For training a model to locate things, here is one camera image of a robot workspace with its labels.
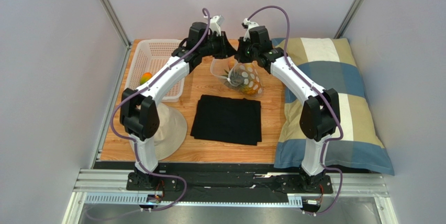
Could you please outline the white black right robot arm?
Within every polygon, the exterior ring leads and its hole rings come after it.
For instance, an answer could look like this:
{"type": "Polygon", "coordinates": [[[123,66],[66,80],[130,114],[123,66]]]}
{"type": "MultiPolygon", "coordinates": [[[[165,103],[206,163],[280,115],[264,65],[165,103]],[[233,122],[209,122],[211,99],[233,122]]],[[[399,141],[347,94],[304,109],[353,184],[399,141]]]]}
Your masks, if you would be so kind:
{"type": "Polygon", "coordinates": [[[241,63],[257,62],[270,75],[279,79],[300,101],[299,127],[306,137],[304,159],[300,165],[299,186],[305,192],[320,187],[325,172],[328,141],[340,126],[339,95],[335,89],[324,89],[298,69],[286,51],[275,48],[268,30],[255,22],[243,25],[235,55],[241,63]]]}

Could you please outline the clear zip top bag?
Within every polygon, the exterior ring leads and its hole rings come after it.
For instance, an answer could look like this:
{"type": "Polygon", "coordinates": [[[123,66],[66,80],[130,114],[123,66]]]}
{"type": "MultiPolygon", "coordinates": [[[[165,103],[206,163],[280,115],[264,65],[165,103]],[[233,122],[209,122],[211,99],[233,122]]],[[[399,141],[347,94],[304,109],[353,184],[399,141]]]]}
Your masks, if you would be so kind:
{"type": "Polygon", "coordinates": [[[264,87],[253,63],[240,63],[234,57],[213,59],[211,74],[224,86],[247,97],[260,97],[264,87]]]}

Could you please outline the fake pineapple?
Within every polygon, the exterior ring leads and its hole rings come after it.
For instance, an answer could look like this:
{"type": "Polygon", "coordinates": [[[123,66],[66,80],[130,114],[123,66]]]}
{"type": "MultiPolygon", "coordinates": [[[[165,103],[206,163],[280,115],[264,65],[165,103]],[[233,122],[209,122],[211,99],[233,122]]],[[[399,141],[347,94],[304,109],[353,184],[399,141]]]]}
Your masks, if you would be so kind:
{"type": "Polygon", "coordinates": [[[246,96],[260,96],[263,85],[252,63],[237,63],[232,69],[225,70],[224,84],[246,96]]]}

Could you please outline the fake mango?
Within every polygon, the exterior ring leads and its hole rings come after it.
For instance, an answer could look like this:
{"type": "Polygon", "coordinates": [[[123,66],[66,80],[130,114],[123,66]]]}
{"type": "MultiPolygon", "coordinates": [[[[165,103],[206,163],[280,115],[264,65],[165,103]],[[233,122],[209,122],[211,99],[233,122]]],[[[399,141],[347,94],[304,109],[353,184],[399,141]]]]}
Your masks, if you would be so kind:
{"type": "Polygon", "coordinates": [[[149,81],[152,77],[153,75],[150,72],[145,72],[144,74],[142,74],[139,84],[143,85],[144,83],[149,81]]]}

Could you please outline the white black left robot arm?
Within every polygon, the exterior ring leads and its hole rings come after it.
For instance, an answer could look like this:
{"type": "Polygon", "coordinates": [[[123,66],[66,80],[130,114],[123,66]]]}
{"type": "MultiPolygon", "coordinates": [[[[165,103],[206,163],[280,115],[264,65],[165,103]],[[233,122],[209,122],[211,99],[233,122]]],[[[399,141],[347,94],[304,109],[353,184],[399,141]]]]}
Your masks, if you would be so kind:
{"type": "Polygon", "coordinates": [[[219,25],[195,22],[188,37],[181,41],[159,72],[136,89],[124,90],[119,121],[133,143],[136,157],[134,172],[129,174],[131,185],[154,189],[162,178],[161,174],[155,173],[158,159],[154,136],[160,126],[158,105],[165,94],[200,65],[203,57],[211,55],[225,59],[235,54],[236,50],[219,25]]]}

